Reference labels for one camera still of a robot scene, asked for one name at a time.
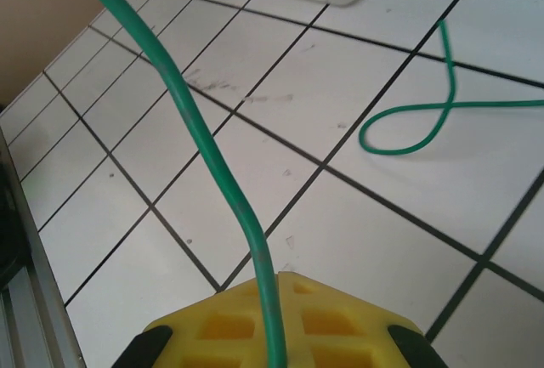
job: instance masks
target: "green wire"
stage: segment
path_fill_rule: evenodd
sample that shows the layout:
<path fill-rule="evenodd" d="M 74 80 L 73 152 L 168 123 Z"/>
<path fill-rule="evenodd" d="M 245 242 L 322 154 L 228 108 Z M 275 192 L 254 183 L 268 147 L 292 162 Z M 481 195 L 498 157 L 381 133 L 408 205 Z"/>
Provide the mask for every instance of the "green wire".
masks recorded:
<path fill-rule="evenodd" d="M 268 365 L 270 368 L 286 368 L 286 340 L 281 318 L 280 298 L 270 251 L 255 212 L 227 167 L 184 79 L 179 73 L 178 67 L 166 49 L 126 0 L 100 1 L 134 38 L 161 74 L 162 80 L 166 83 L 204 162 L 238 219 L 246 235 L 255 267 L 255 275 L 257 276 L 266 334 Z"/>
<path fill-rule="evenodd" d="M 454 64 L 453 59 L 451 58 L 451 48 L 450 48 L 450 41 L 448 39 L 448 31 L 445 26 L 444 20 L 441 20 L 439 22 L 439 28 L 440 33 L 442 35 L 442 44 L 444 46 L 444 54 L 445 54 L 445 63 L 448 70 L 448 78 L 450 81 L 450 94 L 448 95 L 447 100 L 444 103 L 426 103 L 426 104 L 419 104 L 419 105 L 402 105 L 393 107 L 391 109 L 384 110 L 375 116 L 368 119 L 360 128 L 359 130 L 359 143 L 361 147 L 372 154 L 378 154 L 380 156 L 402 156 L 404 154 L 410 154 L 413 152 L 416 152 L 423 147 L 425 147 L 427 144 L 429 144 L 433 139 L 436 137 L 436 135 L 439 133 L 440 129 L 444 126 L 444 123 L 446 119 L 448 118 L 448 115 L 450 114 L 450 111 L 452 109 L 474 109 L 474 108 L 482 108 L 482 107 L 501 107 L 501 108 L 513 108 L 513 107 L 537 107 L 537 106 L 544 106 L 544 100 L 537 99 L 537 100 L 520 100 L 520 101 L 492 101 L 492 102 L 454 102 L 456 97 L 456 75 L 454 70 Z M 403 111 L 416 111 L 416 110 L 442 110 L 442 113 L 440 113 L 439 120 L 434 125 L 433 129 L 430 131 L 430 133 L 420 141 L 419 143 L 415 143 L 414 145 L 410 147 L 405 147 L 403 149 L 393 149 L 393 150 L 385 150 L 385 149 L 379 149 L 377 147 L 373 147 L 366 141 L 366 132 L 368 131 L 369 127 L 377 122 L 378 120 L 384 118 L 385 116 L 391 116 L 396 113 L 400 113 Z"/>

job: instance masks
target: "yellow plastic object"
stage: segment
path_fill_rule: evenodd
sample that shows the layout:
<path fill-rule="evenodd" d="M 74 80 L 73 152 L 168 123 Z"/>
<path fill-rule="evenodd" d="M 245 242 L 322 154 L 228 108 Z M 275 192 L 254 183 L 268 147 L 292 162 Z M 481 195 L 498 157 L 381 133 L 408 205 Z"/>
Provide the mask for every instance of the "yellow plastic object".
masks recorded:
<path fill-rule="evenodd" d="M 388 326 L 409 320 L 291 272 L 277 276 L 289 368 L 409 368 Z M 155 368 L 266 368 L 257 282 L 154 321 L 173 329 Z"/>

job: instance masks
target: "tile floor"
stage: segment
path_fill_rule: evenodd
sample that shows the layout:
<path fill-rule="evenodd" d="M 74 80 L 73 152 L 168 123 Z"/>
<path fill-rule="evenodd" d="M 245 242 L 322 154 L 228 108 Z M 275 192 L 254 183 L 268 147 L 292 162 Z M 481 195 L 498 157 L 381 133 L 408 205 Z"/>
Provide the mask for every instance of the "tile floor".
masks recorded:
<path fill-rule="evenodd" d="M 544 0 L 128 0 L 294 270 L 414 320 L 451 367 L 537 367 L 544 351 L 544 111 L 454 110 L 411 156 L 360 124 L 445 99 L 544 97 Z M 89 367 L 153 319 L 252 277 L 247 244 L 166 88 L 104 12 L 2 114 Z M 438 112 L 391 117 L 407 146 Z"/>

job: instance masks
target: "brown wall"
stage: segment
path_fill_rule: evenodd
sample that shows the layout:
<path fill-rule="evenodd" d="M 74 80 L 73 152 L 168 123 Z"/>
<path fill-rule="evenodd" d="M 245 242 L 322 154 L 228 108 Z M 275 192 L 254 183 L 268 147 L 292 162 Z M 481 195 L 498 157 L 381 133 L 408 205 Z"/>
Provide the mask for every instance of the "brown wall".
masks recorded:
<path fill-rule="evenodd" d="M 102 9 L 98 0 L 0 0 L 0 104 L 7 104 Z"/>

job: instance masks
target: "green cable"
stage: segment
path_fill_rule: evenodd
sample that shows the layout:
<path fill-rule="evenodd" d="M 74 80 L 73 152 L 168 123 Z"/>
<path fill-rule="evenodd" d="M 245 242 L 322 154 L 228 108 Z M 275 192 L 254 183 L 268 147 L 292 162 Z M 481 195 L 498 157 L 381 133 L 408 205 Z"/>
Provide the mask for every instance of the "green cable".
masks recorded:
<path fill-rule="evenodd" d="M 428 145 L 436 135 L 439 133 L 440 129 L 444 126 L 448 115 L 452 109 L 473 109 L 473 108 L 482 108 L 482 107 L 502 107 L 502 108 L 513 108 L 513 107 L 537 107 L 544 106 L 544 100 L 520 100 L 520 101 L 492 101 L 492 102 L 455 102 L 456 97 L 456 75 L 454 70 L 453 59 L 451 58 L 451 48 L 450 41 L 448 39 L 448 31 L 445 26 L 444 20 L 439 22 L 440 33 L 442 35 L 442 44 L 444 46 L 445 54 L 445 63 L 448 70 L 448 78 L 450 81 L 450 94 L 448 95 L 447 100 L 444 103 L 425 103 L 419 105 L 402 105 L 393 107 L 391 109 L 384 110 L 375 116 L 371 117 L 363 123 L 359 130 L 359 144 L 361 147 L 372 154 L 378 154 L 380 156 L 402 156 L 404 154 L 410 154 L 416 152 L 426 145 Z M 442 110 L 439 120 L 434 125 L 430 133 L 419 143 L 415 143 L 410 147 L 405 147 L 403 149 L 393 149 L 385 150 L 379 149 L 377 147 L 371 146 L 366 141 L 366 132 L 369 127 L 377 122 L 378 120 L 384 118 L 385 116 L 394 115 L 395 113 L 400 113 L 403 111 L 416 111 L 416 110 Z"/>
<path fill-rule="evenodd" d="M 221 156 L 221 152 L 213 141 L 213 136 L 202 119 L 178 67 L 167 50 L 126 0 L 100 1 L 134 38 L 161 74 L 162 80 L 166 83 L 185 126 L 195 140 L 213 179 L 238 219 L 246 235 L 257 276 L 266 334 L 268 365 L 270 368 L 286 368 L 286 340 L 283 319 L 281 318 L 280 298 L 270 251 L 255 212 Z"/>

